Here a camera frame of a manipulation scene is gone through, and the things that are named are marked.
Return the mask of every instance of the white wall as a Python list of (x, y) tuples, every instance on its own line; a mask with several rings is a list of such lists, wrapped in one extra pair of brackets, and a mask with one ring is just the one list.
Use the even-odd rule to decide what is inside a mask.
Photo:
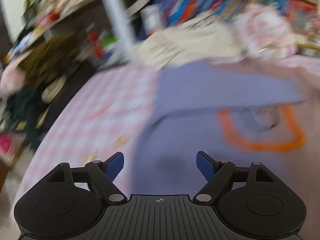
[(24, 1), (25, 0), (0, 0), (4, 21), (11, 41), (16, 39), (24, 27), (21, 20), (24, 13)]

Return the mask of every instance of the red object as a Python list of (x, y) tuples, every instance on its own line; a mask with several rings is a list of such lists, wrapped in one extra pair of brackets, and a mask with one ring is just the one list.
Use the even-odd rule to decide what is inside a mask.
[(50, 14), (48, 15), (48, 19), (49, 19), (49, 21), (51, 21), (51, 22), (54, 22), (54, 21), (56, 21), (56, 20), (59, 20), (59, 18), (60, 18), (60, 14), (57, 13), (57, 12), (52, 12), (52, 13), (50, 13)]
[(317, 5), (304, 0), (289, 0), (289, 6), (286, 12), (286, 18), (289, 19), (293, 25), (296, 20), (297, 11), (307, 13), (309, 16), (317, 15)]
[(104, 55), (104, 52), (102, 50), (102, 45), (100, 42), (98, 42), (99, 39), (99, 33), (92, 29), (88, 33), (88, 40), (90, 41), (91, 46), (93, 47), (94, 54), (97, 58), (102, 58)]
[(185, 10), (183, 11), (183, 14), (181, 15), (178, 23), (183, 23), (191, 18), (193, 12), (196, 9), (196, 4), (195, 4), (196, 1), (197, 0), (190, 0), (189, 4), (187, 5)]
[(7, 135), (0, 135), (0, 148), (4, 153), (9, 153), (12, 147), (12, 139)]

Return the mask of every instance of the white pole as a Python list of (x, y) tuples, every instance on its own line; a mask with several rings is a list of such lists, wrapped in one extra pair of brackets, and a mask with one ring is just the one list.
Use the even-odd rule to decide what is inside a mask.
[(124, 0), (102, 0), (103, 6), (112, 24), (114, 34), (118, 37), (121, 47), (130, 57), (130, 49), (135, 44), (135, 34), (129, 17), (126, 14)]

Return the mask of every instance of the ribbed surface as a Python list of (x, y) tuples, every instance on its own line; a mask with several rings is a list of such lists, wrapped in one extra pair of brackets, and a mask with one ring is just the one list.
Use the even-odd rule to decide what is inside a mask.
[[(129, 203), (107, 208), (93, 228), (68, 240), (249, 239), (226, 227), (211, 207), (193, 204), (187, 196), (134, 195)], [(299, 238), (290, 236), (283, 240)]]

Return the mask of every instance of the pink fabric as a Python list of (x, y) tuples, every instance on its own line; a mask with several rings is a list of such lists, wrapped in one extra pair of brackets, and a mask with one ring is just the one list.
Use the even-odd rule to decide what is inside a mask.
[(24, 86), (25, 73), (23, 70), (17, 68), (20, 61), (22, 61), (28, 53), (23, 54), (17, 59), (7, 65), (3, 71), (1, 80), (0, 80), (0, 92), (4, 95), (13, 95), (19, 92)]
[(249, 4), (234, 27), (251, 57), (283, 59), (297, 51), (290, 23), (271, 6)]

